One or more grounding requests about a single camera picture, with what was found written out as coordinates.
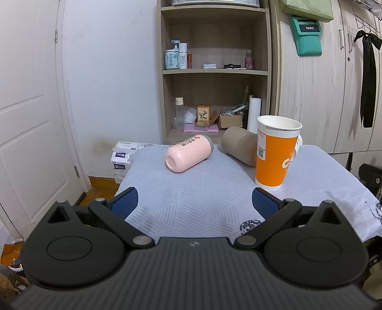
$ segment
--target shelf board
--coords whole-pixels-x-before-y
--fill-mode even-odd
[[[253,24],[253,18],[264,16],[265,9],[241,5],[180,5],[161,8],[165,20],[177,23],[200,21],[241,22]]]
[[[182,129],[173,129],[167,136],[167,140],[171,143],[182,142],[197,134],[205,134],[209,136],[213,143],[221,143],[222,137],[225,133],[225,129],[219,130],[219,132],[183,132]]]
[[[235,69],[174,69],[163,70],[165,74],[186,74],[186,73],[231,73],[231,74],[254,74],[254,75],[268,75],[268,71],[260,70],[235,70]]]

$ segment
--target triangular hole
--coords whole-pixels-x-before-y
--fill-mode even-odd
[[[340,225],[341,224],[341,221],[340,219],[337,217],[337,215],[334,213],[333,209],[332,208],[327,208],[321,219],[320,219],[320,222],[322,223],[330,223],[330,224],[336,224],[336,225]]]
[[[69,217],[63,207],[58,207],[56,211],[50,217],[48,223],[59,223],[59,222],[67,222],[69,221]]]

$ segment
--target white patterned tablecloth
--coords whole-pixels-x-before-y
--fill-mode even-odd
[[[228,237],[235,240],[264,221],[252,206],[255,168],[215,149],[209,159],[183,173],[164,164],[167,146],[146,147],[116,194],[133,186],[139,202],[125,219],[151,236]],[[303,145],[290,164],[279,199],[294,198],[306,206],[333,200],[362,241],[382,233],[378,200],[351,173],[319,147]]]

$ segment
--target baseboard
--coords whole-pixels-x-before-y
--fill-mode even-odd
[[[90,184],[92,185],[92,188],[99,188],[99,189],[118,189],[119,184],[115,182],[112,178],[101,178],[98,176],[90,176]]]

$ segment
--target ribbed black surface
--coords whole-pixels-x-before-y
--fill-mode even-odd
[[[68,292],[33,286],[13,306],[17,310],[360,310],[373,309],[375,303],[355,286],[332,291],[291,286],[271,274],[255,252],[236,250],[225,238],[162,238],[152,249],[132,252],[121,269],[101,283]]]

